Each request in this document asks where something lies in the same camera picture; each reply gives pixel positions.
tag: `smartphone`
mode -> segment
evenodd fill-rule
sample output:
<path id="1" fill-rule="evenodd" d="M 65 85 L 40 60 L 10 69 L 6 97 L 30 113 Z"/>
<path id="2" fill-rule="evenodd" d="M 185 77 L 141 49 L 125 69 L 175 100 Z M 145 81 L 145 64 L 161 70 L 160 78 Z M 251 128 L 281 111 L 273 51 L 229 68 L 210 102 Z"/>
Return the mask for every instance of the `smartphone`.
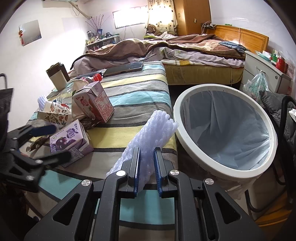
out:
<path id="1" fill-rule="evenodd" d="M 143 69 L 143 62 L 135 62 L 130 64 L 122 64 L 119 66 L 114 66 L 111 68 L 108 68 L 105 73 L 103 74 L 104 77 L 116 75 L 116 74 L 122 74 L 126 72 L 135 72 L 140 71 Z"/>

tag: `pink juice box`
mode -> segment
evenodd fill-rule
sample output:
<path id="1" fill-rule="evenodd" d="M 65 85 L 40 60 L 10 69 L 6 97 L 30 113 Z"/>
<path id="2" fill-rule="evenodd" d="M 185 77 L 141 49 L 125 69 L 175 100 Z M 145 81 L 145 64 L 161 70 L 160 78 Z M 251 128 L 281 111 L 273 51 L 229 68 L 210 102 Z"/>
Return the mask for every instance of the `pink juice box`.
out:
<path id="1" fill-rule="evenodd" d="M 99 81 L 90 83 L 78 90 L 72 100 L 83 113 L 102 122 L 107 122 L 114 112 L 114 108 Z"/>
<path id="2" fill-rule="evenodd" d="M 61 150 L 68 150 L 71 153 L 71 160 L 62 164 L 63 167 L 69 166 L 94 150 L 79 120 L 75 120 L 51 136 L 49 142 L 51 153 Z"/>

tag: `yellow mattress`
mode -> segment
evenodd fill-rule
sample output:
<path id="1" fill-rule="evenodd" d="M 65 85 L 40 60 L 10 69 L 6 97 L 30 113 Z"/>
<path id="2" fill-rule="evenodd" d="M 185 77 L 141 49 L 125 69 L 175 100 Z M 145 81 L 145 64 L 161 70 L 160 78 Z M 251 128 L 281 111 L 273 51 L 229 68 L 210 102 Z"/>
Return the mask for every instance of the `yellow mattress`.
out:
<path id="1" fill-rule="evenodd" d="M 223 84 L 242 80 L 244 68 L 213 67 L 209 65 L 176 66 L 164 64 L 169 85 Z"/>

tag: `drawer handle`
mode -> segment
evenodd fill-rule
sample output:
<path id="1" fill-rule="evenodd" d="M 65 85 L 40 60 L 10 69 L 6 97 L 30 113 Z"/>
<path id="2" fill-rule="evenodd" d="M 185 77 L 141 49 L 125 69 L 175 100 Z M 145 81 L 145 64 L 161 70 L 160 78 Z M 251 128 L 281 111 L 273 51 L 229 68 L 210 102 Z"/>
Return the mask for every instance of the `drawer handle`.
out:
<path id="1" fill-rule="evenodd" d="M 262 71 L 261 69 L 259 69 L 257 66 L 256 66 L 256 69 L 258 69 L 258 70 L 261 71 L 262 73 L 266 74 L 264 71 Z"/>

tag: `purple juice box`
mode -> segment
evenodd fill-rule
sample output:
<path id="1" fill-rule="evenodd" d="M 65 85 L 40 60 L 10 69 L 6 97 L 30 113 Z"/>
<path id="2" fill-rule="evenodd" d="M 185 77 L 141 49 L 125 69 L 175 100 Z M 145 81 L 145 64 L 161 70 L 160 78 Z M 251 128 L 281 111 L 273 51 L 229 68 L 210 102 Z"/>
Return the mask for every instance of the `purple juice box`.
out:
<path id="1" fill-rule="evenodd" d="M 75 120 L 51 136 L 49 142 L 51 153 L 61 150 L 68 150 L 71 153 L 71 160 L 62 164 L 62 167 L 69 166 L 94 150 L 79 120 Z"/>

